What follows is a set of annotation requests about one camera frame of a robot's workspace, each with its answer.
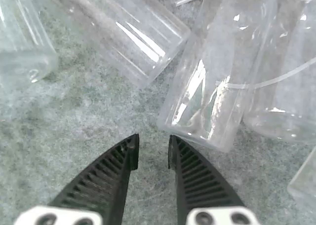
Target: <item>plastic container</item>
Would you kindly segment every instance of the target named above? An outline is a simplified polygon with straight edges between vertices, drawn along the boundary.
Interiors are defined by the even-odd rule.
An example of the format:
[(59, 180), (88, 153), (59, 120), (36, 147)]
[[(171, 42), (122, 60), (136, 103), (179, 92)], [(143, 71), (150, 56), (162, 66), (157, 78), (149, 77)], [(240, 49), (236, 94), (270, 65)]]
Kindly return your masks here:
[(316, 215), (316, 148), (288, 185), (288, 192), (304, 209)]
[(58, 66), (57, 54), (29, 0), (0, 0), (0, 88), (35, 83)]
[(244, 123), (285, 141), (316, 143), (316, 0), (278, 0)]
[(276, 0), (204, 0), (158, 126), (229, 151)]
[(106, 61), (138, 87), (146, 87), (162, 72), (190, 34), (157, 0), (41, 1), (36, 2), (66, 12)]

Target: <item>gray carpet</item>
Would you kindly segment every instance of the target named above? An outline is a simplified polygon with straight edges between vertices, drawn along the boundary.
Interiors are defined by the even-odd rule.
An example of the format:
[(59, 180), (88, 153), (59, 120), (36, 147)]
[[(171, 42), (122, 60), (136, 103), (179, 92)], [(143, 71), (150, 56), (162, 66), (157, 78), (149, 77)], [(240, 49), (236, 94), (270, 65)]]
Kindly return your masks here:
[[(180, 8), (160, 0), (192, 27), (201, 0)], [(60, 68), (29, 89), (1, 96), (0, 224), (47, 204), (76, 174), (123, 138), (139, 133), (139, 169), (132, 172), (124, 225), (175, 225), (175, 175), (167, 169), (168, 134), (156, 118), (179, 55), (147, 89), (137, 90), (58, 20), (43, 18)], [(230, 154), (199, 149), (236, 189), (263, 225), (311, 225), (286, 187), (311, 146), (266, 139), (243, 126)]]

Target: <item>clear plastic bottle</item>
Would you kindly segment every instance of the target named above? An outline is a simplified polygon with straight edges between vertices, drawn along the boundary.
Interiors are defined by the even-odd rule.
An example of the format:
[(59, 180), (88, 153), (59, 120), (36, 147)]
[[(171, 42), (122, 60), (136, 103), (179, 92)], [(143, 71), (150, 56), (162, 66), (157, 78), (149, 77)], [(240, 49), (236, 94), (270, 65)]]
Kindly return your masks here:
[(30, 1), (0, 0), (0, 91), (37, 82), (57, 66), (57, 54)]
[(181, 50), (190, 29), (158, 0), (35, 0), (67, 14), (109, 65), (149, 85)]
[(285, 141), (316, 143), (316, 0), (278, 0), (244, 123)]
[(158, 126), (229, 151), (276, 0), (204, 0)]

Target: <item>ribbed surface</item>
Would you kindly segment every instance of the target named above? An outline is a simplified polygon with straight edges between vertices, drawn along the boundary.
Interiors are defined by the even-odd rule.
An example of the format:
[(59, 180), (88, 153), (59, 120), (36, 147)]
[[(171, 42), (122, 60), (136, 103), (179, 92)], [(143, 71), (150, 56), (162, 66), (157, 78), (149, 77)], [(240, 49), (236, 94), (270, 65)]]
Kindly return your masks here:
[(129, 174), (137, 169), (138, 150), (138, 135), (118, 143), (84, 169), (50, 205), (95, 211), (105, 225), (119, 225)]
[(213, 165), (177, 136), (170, 137), (169, 167), (177, 174), (178, 224), (193, 208), (243, 206), (243, 202)]

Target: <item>screw hole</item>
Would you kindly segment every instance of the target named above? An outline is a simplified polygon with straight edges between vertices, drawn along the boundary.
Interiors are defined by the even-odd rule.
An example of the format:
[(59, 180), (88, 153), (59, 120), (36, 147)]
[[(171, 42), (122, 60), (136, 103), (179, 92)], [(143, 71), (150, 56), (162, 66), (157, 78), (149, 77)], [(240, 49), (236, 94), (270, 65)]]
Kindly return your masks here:
[(75, 225), (93, 225), (93, 221), (91, 219), (81, 219)]
[(249, 219), (244, 214), (239, 214), (239, 213), (233, 214), (232, 220), (235, 224), (239, 224), (239, 225), (250, 224)]
[(198, 225), (212, 225), (213, 218), (208, 213), (201, 212), (197, 214), (196, 222)]
[(56, 215), (46, 214), (37, 221), (36, 225), (54, 225), (57, 220)]

